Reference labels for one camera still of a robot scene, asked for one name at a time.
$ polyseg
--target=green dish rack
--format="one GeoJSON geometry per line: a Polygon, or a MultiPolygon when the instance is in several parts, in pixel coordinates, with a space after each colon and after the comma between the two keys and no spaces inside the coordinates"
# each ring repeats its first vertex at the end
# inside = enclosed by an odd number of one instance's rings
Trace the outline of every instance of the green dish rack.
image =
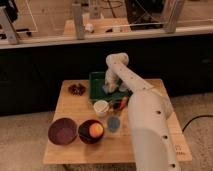
{"type": "Polygon", "coordinates": [[[89,74],[89,98],[91,102],[94,103],[98,100],[120,101],[124,96],[130,97],[132,94],[131,91],[120,92],[118,90],[114,93],[106,94],[102,88],[104,84],[105,72],[91,72],[89,74]]]}

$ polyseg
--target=orange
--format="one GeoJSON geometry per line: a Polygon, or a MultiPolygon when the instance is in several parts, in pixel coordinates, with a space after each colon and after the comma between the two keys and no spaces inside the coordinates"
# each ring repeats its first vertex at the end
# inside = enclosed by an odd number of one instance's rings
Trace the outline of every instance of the orange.
{"type": "Polygon", "coordinates": [[[89,127],[89,134],[93,138],[100,137],[104,132],[104,128],[99,123],[94,123],[89,127]]]}

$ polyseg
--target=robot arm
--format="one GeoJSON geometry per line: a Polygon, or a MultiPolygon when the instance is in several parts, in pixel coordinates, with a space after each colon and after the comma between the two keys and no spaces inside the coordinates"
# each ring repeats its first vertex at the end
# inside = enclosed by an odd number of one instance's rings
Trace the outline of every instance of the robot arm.
{"type": "Polygon", "coordinates": [[[169,99],[126,67],[125,53],[107,56],[105,83],[109,92],[121,79],[133,95],[128,103],[133,151],[138,171],[180,171],[166,118],[173,108],[169,99]]]}

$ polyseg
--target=dark red bowl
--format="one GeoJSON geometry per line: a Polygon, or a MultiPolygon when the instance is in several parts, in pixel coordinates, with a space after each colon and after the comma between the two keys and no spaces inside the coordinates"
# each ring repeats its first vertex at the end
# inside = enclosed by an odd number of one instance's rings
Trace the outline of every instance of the dark red bowl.
{"type": "Polygon", "coordinates": [[[103,134],[100,137],[97,137],[97,138],[93,138],[93,137],[90,136],[89,127],[94,123],[99,123],[103,127],[102,123],[100,123],[97,120],[91,119],[91,120],[87,120],[84,123],[82,123],[78,128],[79,138],[81,139],[81,141],[83,141],[86,144],[97,143],[98,141],[100,141],[102,139],[102,137],[104,135],[104,132],[103,132],[103,134]]]}
{"type": "Polygon", "coordinates": [[[52,123],[49,140],[56,145],[70,144],[77,136],[77,124],[70,118],[61,118],[52,123]]]}

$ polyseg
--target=black cable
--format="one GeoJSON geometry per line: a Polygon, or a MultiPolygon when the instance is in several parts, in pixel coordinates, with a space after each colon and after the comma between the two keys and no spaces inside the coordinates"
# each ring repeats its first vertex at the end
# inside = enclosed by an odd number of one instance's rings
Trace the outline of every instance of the black cable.
{"type": "Polygon", "coordinates": [[[117,5],[112,6],[113,9],[115,9],[115,8],[120,8],[120,7],[123,6],[123,2],[122,2],[122,1],[119,1],[119,0],[114,0],[114,1],[110,0],[110,3],[111,3],[111,4],[112,4],[112,3],[117,3],[117,5]]]}
{"type": "Polygon", "coordinates": [[[113,10],[113,8],[112,8],[111,1],[110,1],[110,0],[107,0],[107,3],[109,4],[109,8],[110,8],[110,10],[111,10],[111,12],[112,12],[113,18],[116,18],[115,12],[114,12],[114,10],[113,10]]]}
{"type": "Polygon", "coordinates": [[[120,5],[117,5],[117,6],[112,6],[112,8],[115,9],[115,8],[120,8],[122,6],[123,6],[123,4],[120,4],[120,5]]]}
{"type": "Polygon", "coordinates": [[[200,116],[196,116],[194,118],[192,118],[191,120],[189,120],[187,122],[187,124],[183,127],[182,131],[184,132],[185,129],[188,127],[188,125],[193,121],[193,120],[196,120],[198,118],[213,118],[213,115],[200,115],[200,116]]]}

